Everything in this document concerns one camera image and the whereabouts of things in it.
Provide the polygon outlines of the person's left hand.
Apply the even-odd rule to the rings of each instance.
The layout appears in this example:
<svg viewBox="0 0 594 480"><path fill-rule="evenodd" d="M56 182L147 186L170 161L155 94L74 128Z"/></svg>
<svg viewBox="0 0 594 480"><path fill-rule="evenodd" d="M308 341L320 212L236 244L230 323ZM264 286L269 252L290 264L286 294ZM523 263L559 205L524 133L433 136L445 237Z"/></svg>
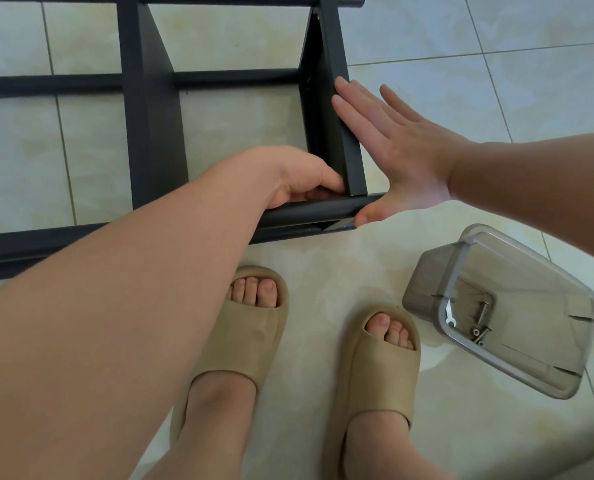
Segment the person's left hand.
<svg viewBox="0 0 594 480"><path fill-rule="evenodd" d="M292 146L263 146L260 149L264 165L272 174L266 209L276 209L286 202L286 177L340 176L320 157Z"/></svg>

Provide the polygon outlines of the person's right hand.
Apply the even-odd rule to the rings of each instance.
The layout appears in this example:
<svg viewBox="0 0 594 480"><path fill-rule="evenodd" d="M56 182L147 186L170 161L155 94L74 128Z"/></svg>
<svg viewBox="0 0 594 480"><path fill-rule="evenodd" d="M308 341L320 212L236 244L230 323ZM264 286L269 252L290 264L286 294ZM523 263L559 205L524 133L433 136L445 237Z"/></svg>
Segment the person's right hand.
<svg viewBox="0 0 594 480"><path fill-rule="evenodd" d="M473 153L477 143L421 116L385 84L380 95L375 97L401 117L402 128L394 132L350 131L387 177L386 194L394 195L395 214L449 201L453 170Z"/></svg>

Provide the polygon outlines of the dark grey metal rack frame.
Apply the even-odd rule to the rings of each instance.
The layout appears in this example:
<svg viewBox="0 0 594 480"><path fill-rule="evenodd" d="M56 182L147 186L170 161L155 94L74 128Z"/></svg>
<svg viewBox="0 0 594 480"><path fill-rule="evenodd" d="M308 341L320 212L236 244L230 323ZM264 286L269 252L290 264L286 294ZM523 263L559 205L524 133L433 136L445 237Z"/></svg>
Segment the dark grey metal rack frame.
<svg viewBox="0 0 594 480"><path fill-rule="evenodd" d="M340 173L346 194L266 211L251 244L354 229L353 218L381 194L368 194L357 138L334 113L337 77L348 77L340 7L365 0L0 0L0 2L113 3L117 6L120 73L0 77L0 97L124 96L133 208L189 181L181 103L183 89L297 86L307 149ZM149 5L309 7L297 68L174 72Z"/></svg>

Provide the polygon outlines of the person's right forearm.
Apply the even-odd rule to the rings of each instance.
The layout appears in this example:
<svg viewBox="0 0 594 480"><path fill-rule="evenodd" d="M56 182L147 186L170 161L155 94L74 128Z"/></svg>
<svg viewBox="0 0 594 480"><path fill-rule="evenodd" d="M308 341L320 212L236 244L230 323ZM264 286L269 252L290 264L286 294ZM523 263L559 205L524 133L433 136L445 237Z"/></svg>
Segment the person's right forearm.
<svg viewBox="0 0 594 480"><path fill-rule="evenodd" d="M512 218L594 257L594 134L480 143L448 179L453 199Z"/></svg>

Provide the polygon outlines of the person's left forearm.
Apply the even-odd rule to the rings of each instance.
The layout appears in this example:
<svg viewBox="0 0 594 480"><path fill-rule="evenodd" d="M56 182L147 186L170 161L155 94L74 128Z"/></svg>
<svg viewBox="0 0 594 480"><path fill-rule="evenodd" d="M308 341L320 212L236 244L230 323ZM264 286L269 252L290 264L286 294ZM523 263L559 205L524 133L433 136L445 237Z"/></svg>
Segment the person's left forearm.
<svg viewBox="0 0 594 480"><path fill-rule="evenodd" d="M0 286L0 480L125 480L266 210L261 147Z"/></svg>

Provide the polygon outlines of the small flat metal wrench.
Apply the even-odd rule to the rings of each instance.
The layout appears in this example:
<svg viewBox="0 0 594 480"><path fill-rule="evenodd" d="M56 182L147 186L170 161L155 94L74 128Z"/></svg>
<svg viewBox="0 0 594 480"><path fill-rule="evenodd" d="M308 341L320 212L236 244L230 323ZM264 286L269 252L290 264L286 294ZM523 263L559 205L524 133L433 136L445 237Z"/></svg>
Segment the small flat metal wrench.
<svg viewBox="0 0 594 480"><path fill-rule="evenodd" d="M441 330L457 330L458 322L453 314L453 302L449 297L441 297L438 304L438 328Z"/></svg>

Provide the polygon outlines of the long metal bolt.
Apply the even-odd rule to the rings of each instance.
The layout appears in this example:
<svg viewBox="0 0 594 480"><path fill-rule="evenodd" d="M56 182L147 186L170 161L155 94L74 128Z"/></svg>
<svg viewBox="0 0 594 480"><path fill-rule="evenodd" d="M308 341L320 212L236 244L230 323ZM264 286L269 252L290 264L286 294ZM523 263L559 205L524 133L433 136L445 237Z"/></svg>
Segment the long metal bolt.
<svg viewBox="0 0 594 480"><path fill-rule="evenodd" d="M487 292L482 293L479 298L474 323L479 328L485 328L488 326L488 316L491 312L494 298L493 295Z"/></svg>

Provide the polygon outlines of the beige right slipper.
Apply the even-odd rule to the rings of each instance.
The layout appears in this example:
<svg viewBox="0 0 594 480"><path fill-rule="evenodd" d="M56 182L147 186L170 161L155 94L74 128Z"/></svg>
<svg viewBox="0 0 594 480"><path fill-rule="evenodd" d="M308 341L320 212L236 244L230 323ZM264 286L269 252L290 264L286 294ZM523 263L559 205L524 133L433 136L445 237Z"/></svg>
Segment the beige right slipper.
<svg viewBox="0 0 594 480"><path fill-rule="evenodd" d="M384 313L408 331L414 350L377 339L365 330L373 315ZM404 308L377 304L349 325L338 361L337 381L323 446L323 480L346 480L342 469L350 421L368 411L393 411L409 424L421 362L421 339L413 316Z"/></svg>

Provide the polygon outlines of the beige slipper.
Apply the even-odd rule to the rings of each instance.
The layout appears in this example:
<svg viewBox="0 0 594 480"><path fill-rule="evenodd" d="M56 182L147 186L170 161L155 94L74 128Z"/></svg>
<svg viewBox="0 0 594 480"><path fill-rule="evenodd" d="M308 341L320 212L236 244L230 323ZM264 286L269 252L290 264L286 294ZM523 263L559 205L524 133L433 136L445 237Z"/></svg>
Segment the beige slipper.
<svg viewBox="0 0 594 480"><path fill-rule="evenodd" d="M264 308L225 300L206 345L186 381L173 409L170 446L176 444L186 421L188 393L194 380L208 372L235 372L251 380L260 392L282 339L289 313L286 282L274 270L261 266L242 266L233 281L248 277L275 282L277 306Z"/></svg>
<svg viewBox="0 0 594 480"><path fill-rule="evenodd" d="M377 339L365 330L373 315L384 313L408 331L414 350ZM404 308L377 304L349 325L338 361L337 381L323 446L323 480L346 480L342 469L350 421L368 411L393 411L409 424L421 362L421 339L413 316Z"/></svg>

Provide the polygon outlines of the beige left slipper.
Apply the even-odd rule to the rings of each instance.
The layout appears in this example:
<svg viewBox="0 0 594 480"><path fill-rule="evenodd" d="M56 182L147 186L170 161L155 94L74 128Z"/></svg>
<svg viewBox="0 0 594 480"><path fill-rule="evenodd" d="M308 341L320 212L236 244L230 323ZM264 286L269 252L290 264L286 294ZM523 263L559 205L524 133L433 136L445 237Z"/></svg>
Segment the beige left slipper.
<svg viewBox="0 0 594 480"><path fill-rule="evenodd" d="M274 270L261 266L242 266L233 281L248 277L275 282L277 306L264 308L225 300L206 345L186 381L173 409L170 446L176 444L186 421L188 393L194 380L208 372L235 372L251 380L260 392L282 339L289 313L286 282Z"/></svg>

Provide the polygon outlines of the clear grey plastic container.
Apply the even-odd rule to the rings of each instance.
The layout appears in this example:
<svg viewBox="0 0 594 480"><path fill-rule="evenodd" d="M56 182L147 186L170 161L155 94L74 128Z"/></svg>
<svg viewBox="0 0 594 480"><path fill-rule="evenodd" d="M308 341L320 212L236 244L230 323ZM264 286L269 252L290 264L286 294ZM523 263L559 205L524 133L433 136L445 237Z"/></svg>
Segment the clear grey plastic container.
<svg viewBox="0 0 594 480"><path fill-rule="evenodd" d="M483 347L470 329L480 295L493 295ZM441 297L457 330L438 328ZM594 291L541 254L491 226L421 254L402 306L432 322L469 354L551 398L576 395L594 341Z"/></svg>

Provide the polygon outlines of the person's right foot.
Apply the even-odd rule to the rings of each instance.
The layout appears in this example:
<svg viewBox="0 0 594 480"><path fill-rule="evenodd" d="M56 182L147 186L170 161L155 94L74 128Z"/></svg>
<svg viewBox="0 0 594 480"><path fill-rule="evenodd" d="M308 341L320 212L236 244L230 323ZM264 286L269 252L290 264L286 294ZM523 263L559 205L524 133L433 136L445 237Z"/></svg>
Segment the person's right foot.
<svg viewBox="0 0 594 480"><path fill-rule="evenodd" d="M365 330L379 340L414 350L408 331L384 313L373 315ZM415 448L411 428L412 423L393 411L368 411L354 417L348 425L342 460L346 479L453 480Z"/></svg>

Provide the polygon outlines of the person's foot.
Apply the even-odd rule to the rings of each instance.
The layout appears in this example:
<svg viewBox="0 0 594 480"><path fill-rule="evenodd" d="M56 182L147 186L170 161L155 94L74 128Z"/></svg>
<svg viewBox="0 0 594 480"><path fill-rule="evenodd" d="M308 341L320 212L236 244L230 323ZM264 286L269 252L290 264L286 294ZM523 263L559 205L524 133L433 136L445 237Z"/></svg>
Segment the person's foot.
<svg viewBox="0 0 594 480"><path fill-rule="evenodd" d="M384 313L373 315L365 330L379 340L414 350L408 331ZM412 423L393 411L368 411L354 417L348 425L342 460L346 479L453 480L415 448L411 428Z"/></svg>
<svg viewBox="0 0 594 480"><path fill-rule="evenodd" d="M226 300L274 308L275 282L248 277L232 281ZM240 480L250 433L255 384L229 371L208 372L192 383L179 440L143 480Z"/></svg>

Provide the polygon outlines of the person's left foot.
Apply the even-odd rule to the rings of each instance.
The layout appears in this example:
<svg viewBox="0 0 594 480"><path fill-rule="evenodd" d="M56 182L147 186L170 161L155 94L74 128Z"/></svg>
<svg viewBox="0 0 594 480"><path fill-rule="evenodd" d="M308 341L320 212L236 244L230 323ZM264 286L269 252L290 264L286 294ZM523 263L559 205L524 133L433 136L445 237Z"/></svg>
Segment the person's left foot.
<svg viewBox="0 0 594 480"><path fill-rule="evenodd" d="M232 281L226 300L274 308L275 282L248 277ZM240 480L250 433L255 384L229 371L208 372L192 383L179 440L143 480Z"/></svg>

